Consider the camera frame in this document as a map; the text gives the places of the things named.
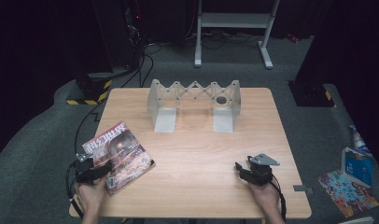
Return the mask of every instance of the circular hole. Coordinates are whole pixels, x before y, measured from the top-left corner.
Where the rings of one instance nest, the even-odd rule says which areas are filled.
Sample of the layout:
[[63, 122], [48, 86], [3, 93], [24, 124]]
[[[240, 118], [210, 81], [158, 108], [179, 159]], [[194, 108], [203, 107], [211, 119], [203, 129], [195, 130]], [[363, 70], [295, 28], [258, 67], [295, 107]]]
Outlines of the circular hole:
[[224, 105], [225, 103], [227, 103], [227, 98], [225, 98], [224, 96], [219, 96], [217, 99], [216, 99], [217, 103], [221, 104], [221, 105]]

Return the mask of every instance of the white metal stand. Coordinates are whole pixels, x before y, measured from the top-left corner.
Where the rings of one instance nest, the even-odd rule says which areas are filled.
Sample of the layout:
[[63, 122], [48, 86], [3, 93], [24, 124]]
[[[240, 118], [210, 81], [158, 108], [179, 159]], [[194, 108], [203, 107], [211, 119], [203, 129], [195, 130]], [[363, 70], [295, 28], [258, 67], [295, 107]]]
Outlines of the white metal stand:
[[265, 29], [262, 41], [259, 41], [259, 47], [262, 58], [267, 69], [272, 69], [272, 61], [269, 57], [266, 44], [274, 25], [274, 18], [279, 6], [280, 0], [274, 0], [274, 6], [269, 14], [247, 14], [247, 13], [202, 13], [202, 0], [199, 0], [198, 7], [198, 27], [195, 47], [195, 67], [202, 65], [202, 27], [233, 27], [233, 28], [263, 28]]

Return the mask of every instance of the gray carpet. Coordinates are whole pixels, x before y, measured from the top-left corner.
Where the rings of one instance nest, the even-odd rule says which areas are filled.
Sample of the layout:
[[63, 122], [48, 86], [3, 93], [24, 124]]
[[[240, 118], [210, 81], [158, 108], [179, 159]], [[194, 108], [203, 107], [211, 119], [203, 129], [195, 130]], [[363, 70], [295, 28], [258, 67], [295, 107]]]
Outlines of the gray carpet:
[[[241, 87], [266, 87], [274, 96], [288, 142], [306, 187], [313, 214], [307, 219], [290, 219], [288, 223], [338, 223], [346, 218], [316, 178], [337, 170], [344, 147], [353, 146], [348, 125], [352, 120], [345, 111], [339, 93], [333, 85], [326, 85], [336, 107], [297, 107], [288, 87], [294, 80], [312, 39], [293, 44], [285, 39], [271, 39], [268, 50], [274, 63], [266, 70], [256, 42], [226, 43], [218, 49], [203, 50], [203, 66], [194, 68], [194, 47], [154, 45], [146, 53], [154, 60], [145, 82], [149, 87], [153, 78], [167, 86], [180, 81], [184, 86], [198, 81], [203, 86], [217, 81], [228, 86], [238, 79]], [[216, 41], [204, 41], [207, 47], [218, 47]], [[144, 78], [151, 66], [145, 59]], [[120, 87], [131, 75], [113, 80], [112, 87]], [[67, 105], [65, 97], [74, 82], [69, 82], [55, 93], [55, 104], [28, 122], [7, 144], [0, 154], [0, 223], [79, 223], [68, 214], [64, 174], [75, 158], [74, 143], [77, 128], [92, 105]], [[139, 76], [126, 87], [139, 87]], [[103, 113], [104, 105], [96, 109]], [[92, 138], [97, 128], [94, 116], [89, 116], [80, 128], [77, 145]], [[379, 201], [379, 167], [374, 166], [373, 196]], [[372, 216], [379, 223], [379, 207], [355, 217]], [[119, 218], [101, 218], [101, 223], [120, 223]], [[259, 223], [248, 220], [247, 223]]]

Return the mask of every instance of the wooden table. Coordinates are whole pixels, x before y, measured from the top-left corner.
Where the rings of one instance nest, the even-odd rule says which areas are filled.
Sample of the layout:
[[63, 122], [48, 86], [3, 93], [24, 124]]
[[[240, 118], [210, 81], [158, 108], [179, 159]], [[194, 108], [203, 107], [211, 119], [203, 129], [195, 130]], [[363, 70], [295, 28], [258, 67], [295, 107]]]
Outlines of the wooden table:
[[[268, 89], [241, 88], [242, 110], [234, 133], [214, 133], [209, 98], [182, 99], [173, 133], [154, 133], [147, 113], [149, 89], [110, 92], [96, 134], [123, 120], [156, 166], [106, 197], [103, 217], [264, 217], [234, 169], [261, 152], [273, 166], [287, 200], [287, 217], [307, 218], [311, 209], [302, 191], [274, 98]], [[73, 208], [70, 214], [76, 215]]]

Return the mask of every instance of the colorful book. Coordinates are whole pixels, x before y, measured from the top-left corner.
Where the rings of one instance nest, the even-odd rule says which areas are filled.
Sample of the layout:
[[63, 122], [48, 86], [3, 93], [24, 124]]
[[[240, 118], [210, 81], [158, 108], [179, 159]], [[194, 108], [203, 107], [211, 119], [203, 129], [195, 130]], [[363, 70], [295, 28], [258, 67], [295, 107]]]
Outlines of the colorful book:
[[94, 168], [112, 161], [106, 189], [113, 195], [155, 165], [126, 124], [120, 121], [105, 132], [82, 145], [92, 154]]
[[345, 217], [351, 217], [379, 205], [366, 188], [345, 178], [340, 171], [322, 175], [318, 181]]

